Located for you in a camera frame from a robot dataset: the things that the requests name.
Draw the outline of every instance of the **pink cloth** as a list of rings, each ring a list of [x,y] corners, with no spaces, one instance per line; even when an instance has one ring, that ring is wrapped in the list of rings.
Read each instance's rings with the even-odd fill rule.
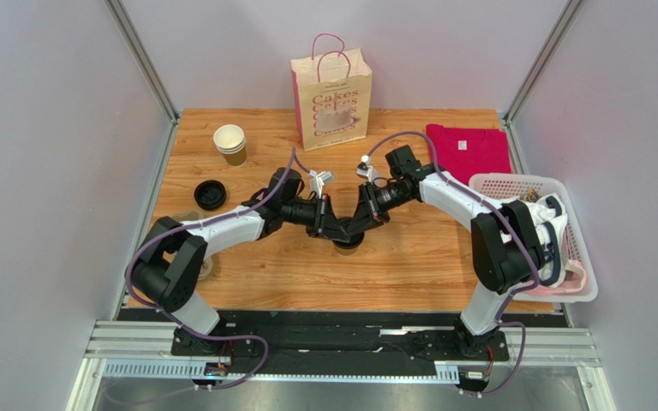
[[[438,163],[463,184],[468,185],[471,177],[480,173],[511,173],[503,131],[445,128],[439,124],[428,124],[425,130],[435,144]]]

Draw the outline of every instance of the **white wall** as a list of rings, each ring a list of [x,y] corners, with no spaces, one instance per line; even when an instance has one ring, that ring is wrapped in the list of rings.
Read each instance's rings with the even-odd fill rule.
[[[0,409],[64,409],[168,124],[102,1],[0,1]]]
[[[289,60],[330,32],[362,47],[373,107],[503,111],[566,1],[124,3],[179,110],[293,107]]]
[[[573,314],[618,409],[658,409],[658,2],[588,1],[517,131],[570,190],[600,285]]]

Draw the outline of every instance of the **pink bag handle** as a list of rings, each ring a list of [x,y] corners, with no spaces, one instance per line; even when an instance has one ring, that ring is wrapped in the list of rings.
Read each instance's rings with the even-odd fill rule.
[[[321,37],[321,36],[330,36],[330,37],[334,37],[335,39],[339,40],[340,42],[342,42],[342,50],[341,51],[344,51],[344,40],[342,40],[338,35],[331,34],[331,33],[319,33],[318,36],[314,37],[314,42],[311,44],[311,60],[312,61],[314,60],[314,49],[316,48],[316,40],[318,40],[319,37]]]
[[[316,63],[316,80],[317,80],[319,83],[321,83],[321,72],[320,72],[320,70],[319,70],[319,68],[321,67],[321,60],[324,60],[324,57],[326,57],[327,54],[333,54],[333,53],[337,53],[337,54],[339,54],[339,55],[341,55],[341,56],[344,56],[344,58],[347,59],[347,64],[349,64],[350,66],[347,68],[347,75],[346,75],[344,78],[350,76],[350,71],[352,70],[352,62],[350,62],[350,58],[347,57],[347,55],[344,54],[343,51],[339,51],[339,50],[329,51],[328,53],[324,53],[321,57],[319,57],[319,62]]]

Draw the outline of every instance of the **wooden table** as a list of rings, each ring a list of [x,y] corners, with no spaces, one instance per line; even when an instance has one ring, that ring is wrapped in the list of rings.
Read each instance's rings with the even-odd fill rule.
[[[212,133],[228,123],[245,130],[248,162],[230,167],[212,143]],[[309,168],[331,170],[325,188],[338,217],[351,216],[357,202],[355,175],[362,154],[382,137],[424,130],[428,123],[457,128],[499,128],[492,110],[373,110],[365,140],[304,152],[293,110],[185,110],[176,134],[153,220],[196,209],[194,188],[220,180],[228,191],[218,212],[231,210],[264,187],[296,147]],[[389,176],[384,154],[409,144],[425,164],[428,150],[415,136],[401,137],[378,150],[373,162]],[[389,224],[367,232],[351,256],[330,241],[308,238],[289,223],[260,241],[240,244],[213,256],[212,275],[198,283],[213,307],[246,309],[460,311],[469,302],[476,275],[470,234],[441,211],[411,202],[391,211]],[[515,301],[511,310],[550,312],[552,304]]]

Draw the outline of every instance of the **wooden tabletop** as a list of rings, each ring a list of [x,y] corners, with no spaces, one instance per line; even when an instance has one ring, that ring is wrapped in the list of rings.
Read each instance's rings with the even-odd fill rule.
[[[388,134],[424,130],[428,123],[499,128],[492,110],[373,110],[365,140],[304,152],[293,110],[185,110],[153,220],[197,209],[194,188],[205,180],[220,180],[228,191],[226,204],[217,212],[203,211],[205,217],[231,210],[267,185],[273,172],[287,164],[293,146],[307,167],[335,175],[325,193],[332,196],[337,217],[351,216],[363,182],[355,174],[362,154]],[[248,161],[242,167],[230,167],[212,143],[212,133],[224,124],[245,131]],[[421,138],[397,138],[375,156],[373,165],[384,176],[389,176],[384,154],[404,144],[421,162],[429,162]],[[308,238],[303,227],[285,223],[265,239],[214,255],[212,275],[198,282],[197,290],[218,308],[462,310],[477,281],[469,232],[443,212],[415,201],[390,215],[391,222],[368,231],[351,256],[339,255],[330,241]],[[550,312],[553,306],[515,301],[510,309]]]

